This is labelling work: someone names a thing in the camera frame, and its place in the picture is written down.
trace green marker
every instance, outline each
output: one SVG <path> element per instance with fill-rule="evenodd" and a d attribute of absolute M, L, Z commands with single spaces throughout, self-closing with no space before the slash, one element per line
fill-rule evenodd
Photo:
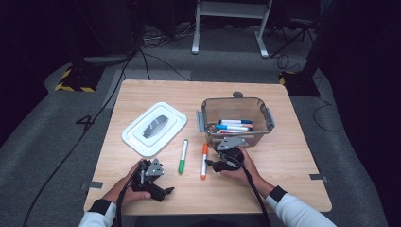
<path fill-rule="evenodd" d="M 178 166 L 179 173 L 183 173 L 183 166 L 185 165 L 185 154 L 186 154 L 187 148 L 188 148 L 188 140 L 184 139 L 183 140 L 183 153 L 181 154 L 180 165 Z"/>

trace orange marker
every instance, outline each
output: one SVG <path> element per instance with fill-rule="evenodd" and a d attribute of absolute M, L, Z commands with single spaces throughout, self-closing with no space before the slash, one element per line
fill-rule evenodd
<path fill-rule="evenodd" d="M 202 161 L 201 161 L 201 174 L 200 174 L 200 177 L 201 177 L 201 179 L 202 180 L 204 180 L 204 179 L 206 179 L 206 158 L 207 158 L 207 150 L 208 150 L 209 148 L 207 147 L 207 144 L 204 144 L 203 145 L 203 158 L 202 158 Z"/>

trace person's right hand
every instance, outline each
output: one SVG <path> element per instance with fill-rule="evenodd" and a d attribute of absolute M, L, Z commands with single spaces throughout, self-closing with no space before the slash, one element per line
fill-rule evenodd
<path fill-rule="evenodd" d="M 260 195 L 266 198 L 269 193 L 274 189 L 274 186 L 268 183 L 265 179 L 263 179 L 259 172 L 257 171 L 256 165 L 248 154 L 247 150 L 243 147 L 238 147 L 242 154 L 244 155 L 244 166 L 250 172 L 252 176 L 252 180 L 254 185 L 256 186 L 257 191 Z M 240 180 L 244 185 L 250 186 L 247 175 L 245 174 L 244 169 L 240 168 L 238 170 L 230 171 L 230 170 L 221 170 L 220 174 L 225 177 L 230 177 L 233 179 Z"/>
<path fill-rule="evenodd" d="M 248 154 L 247 150 L 244 149 L 243 147 L 238 147 L 239 150 L 241 150 L 242 154 L 244 155 L 244 166 L 248 169 L 250 172 L 253 180 L 260 179 L 259 172 L 256 169 L 256 165 L 254 164 L 253 160 L 251 159 L 250 155 Z M 230 177 L 234 178 L 237 180 L 240 180 L 244 185 L 250 185 L 248 182 L 247 175 L 245 174 L 244 170 L 242 168 L 234 171 L 230 170 L 221 170 L 220 172 L 221 175 L 225 177 Z"/>

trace white sleeve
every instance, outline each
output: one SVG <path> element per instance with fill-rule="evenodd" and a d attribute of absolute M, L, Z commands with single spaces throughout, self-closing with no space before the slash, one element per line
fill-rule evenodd
<path fill-rule="evenodd" d="M 79 227 L 112 226 L 117 206 L 105 200 L 97 200 L 83 215 Z"/>
<path fill-rule="evenodd" d="M 277 186 L 266 197 L 269 206 L 287 227 L 336 226 L 330 219 Z"/>

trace hand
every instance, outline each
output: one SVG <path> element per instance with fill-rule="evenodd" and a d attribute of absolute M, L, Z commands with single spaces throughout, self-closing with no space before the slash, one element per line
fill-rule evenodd
<path fill-rule="evenodd" d="M 259 172 L 257 171 L 256 165 L 254 164 L 247 150 L 244 149 L 243 147 L 238 147 L 238 148 L 244 155 L 244 166 L 250 172 L 253 179 L 253 183 L 256 186 L 257 191 L 264 198 L 266 198 L 269 195 L 269 193 L 274 189 L 274 186 L 268 183 L 260 176 Z M 244 169 L 242 168 L 235 171 L 221 170 L 220 174 L 225 177 L 230 177 L 233 179 L 240 180 L 242 184 L 250 186 L 247 175 L 245 174 Z"/>
<path fill-rule="evenodd" d="M 106 201 L 111 201 L 115 204 L 117 204 L 117 200 L 118 200 L 118 196 L 120 195 L 121 190 L 124 188 L 126 182 L 128 181 L 128 179 L 130 178 L 130 176 L 132 175 L 133 171 L 135 171 L 135 169 L 138 167 L 139 162 L 141 162 L 141 160 L 139 160 L 130 170 L 130 172 L 127 174 L 127 176 L 125 176 L 124 178 L 120 179 L 113 187 L 112 189 L 110 189 L 110 191 L 108 191 L 104 196 L 103 196 L 103 200 Z M 124 195 L 124 199 L 122 202 L 122 206 L 126 205 L 127 203 L 131 202 L 131 201 L 139 201 L 139 200 L 145 200 L 145 199 L 149 199 L 150 198 L 150 193 L 146 192 L 146 191 L 138 191 L 138 192 L 134 192 L 132 191 L 132 188 L 129 187 L 127 188 L 127 191 Z"/>

